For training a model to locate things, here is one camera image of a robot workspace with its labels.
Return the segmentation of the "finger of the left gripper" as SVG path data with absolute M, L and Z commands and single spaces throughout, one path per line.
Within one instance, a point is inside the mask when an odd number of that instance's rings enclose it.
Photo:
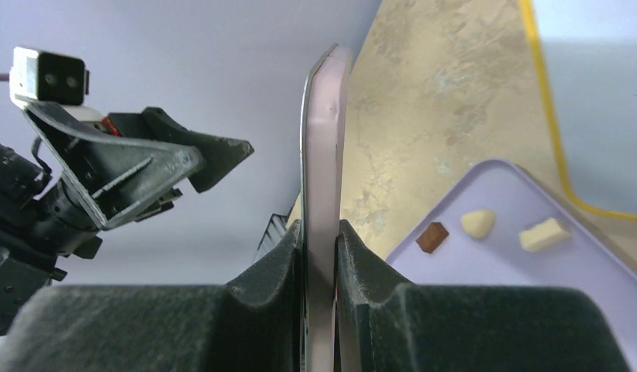
M 148 107 L 141 115 L 156 140 L 197 149 L 205 163 L 188 179 L 198 193 L 216 186 L 228 173 L 254 153 L 250 142 L 191 131 L 163 109 Z

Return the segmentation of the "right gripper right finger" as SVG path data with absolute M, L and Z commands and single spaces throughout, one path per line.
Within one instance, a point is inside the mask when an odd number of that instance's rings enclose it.
M 349 222 L 336 240 L 339 371 L 627 371 L 582 292 L 414 284 Z

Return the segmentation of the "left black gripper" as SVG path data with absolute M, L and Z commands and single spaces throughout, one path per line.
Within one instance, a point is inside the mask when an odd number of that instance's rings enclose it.
M 61 281 L 60 257 L 91 259 L 98 233 L 135 220 L 205 164 L 192 146 L 144 137 L 139 112 L 96 114 L 30 102 L 32 160 L 0 144 L 0 336 L 39 289 Z

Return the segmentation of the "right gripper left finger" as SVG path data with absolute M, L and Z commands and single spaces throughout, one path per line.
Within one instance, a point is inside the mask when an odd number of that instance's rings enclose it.
M 0 371 L 297 371 L 301 227 L 223 285 L 58 286 L 18 314 Z

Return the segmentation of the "silver metal box lid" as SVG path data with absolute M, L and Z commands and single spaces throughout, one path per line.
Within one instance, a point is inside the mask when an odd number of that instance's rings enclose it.
M 307 371 L 335 367 L 336 240 L 352 52 L 332 45 L 310 70 L 301 106 L 301 230 Z

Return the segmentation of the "lilac plastic tray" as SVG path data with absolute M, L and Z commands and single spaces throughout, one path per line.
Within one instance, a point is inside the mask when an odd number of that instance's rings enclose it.
M 467 212 L 490 209 L 496 222 L 486 239 L 462 229 Z M 571 237 L 530 253 L 518 234 L 546 219 L 561 221 Z M 416 239 L 431 222 L 449 236 L 428 254 Z M 417 284 L 532 285 L 576 288 L 605 314 L 632 370 L 637 371 L 637 275 L 548 192 L 515 164 L 483 160 L 387 256 L 387 263 Z

